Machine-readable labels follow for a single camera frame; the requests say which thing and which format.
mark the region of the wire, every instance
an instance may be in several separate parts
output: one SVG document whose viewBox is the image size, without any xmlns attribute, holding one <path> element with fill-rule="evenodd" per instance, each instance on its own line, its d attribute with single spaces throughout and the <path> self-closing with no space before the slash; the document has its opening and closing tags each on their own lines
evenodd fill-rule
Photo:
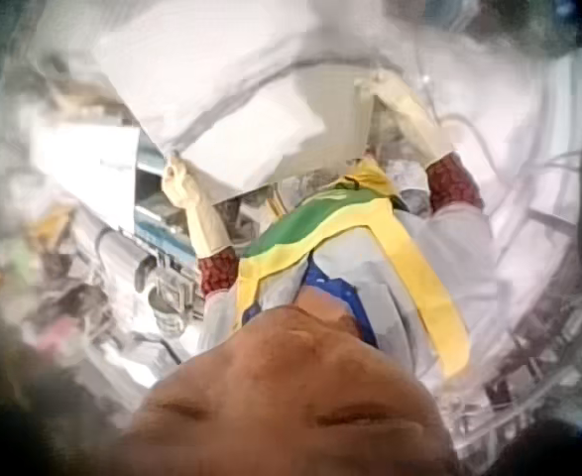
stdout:
<svg viewBox="0 0 582 476">
<path fill-rule="evenodd" d="M 471 131 L 471 133 L 473 134 L 473 136 L 476 139 L 476 142 L 478 142 L 478 145 L 480 146 L 480 149 L 482 150 L 483 155 L 485 156 L 485 160 L 489 164 L 489 167 L 491 168 L 491 170 L 496 175 L 496 178 L 498 179 L 498 181 L 501 182 L 504 186 L 509 187 L 509 184 L 504 179 L 502 179 L 502 176 L 500 175 L 500 172 L 498 171 L 498 167 L 496 166 L 496 163 L 493 159 L 493 154 L 491 153 L 491 149 L 489 149 L 489 144 L 487 144 L 487 141 L 485 140 L 485 138 L 482 137 L 482 134 L 480 133 L 478 128 L 465 116 L 463 116 L 462 114 L 456 114 L 456 113 L 447 114 L 447 115 L 441 117 L 438 121 L 438 124 L 442 125 L 445 122 L 451 122 L 451 121 L 458 122 L 459 124 L 466 126 Z"/>
</svg>

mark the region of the white glove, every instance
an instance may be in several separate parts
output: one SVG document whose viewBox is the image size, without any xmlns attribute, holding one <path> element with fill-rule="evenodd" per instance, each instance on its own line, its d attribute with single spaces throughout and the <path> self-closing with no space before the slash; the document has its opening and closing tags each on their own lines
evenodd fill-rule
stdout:
<svg viewBox="0 0 582 476">
<path fill-rule="evenodd" d="M 184 209 L 189 239 L 197 258 L 208 258 L 231 246 L 222 218 L 197 181 L 187 173 L 184 160 L 172 156 L 163 172 L 163 192 L 170 202 Z"/>
<path fill-rule="evenodd" d="M 420 152 L 419 162 L 425 169 L 454 152 L 442 129 L 398 74 L 381 69 L 362 82 L 362 87 L 397 115 L 401 131 Z"/>
</svg>

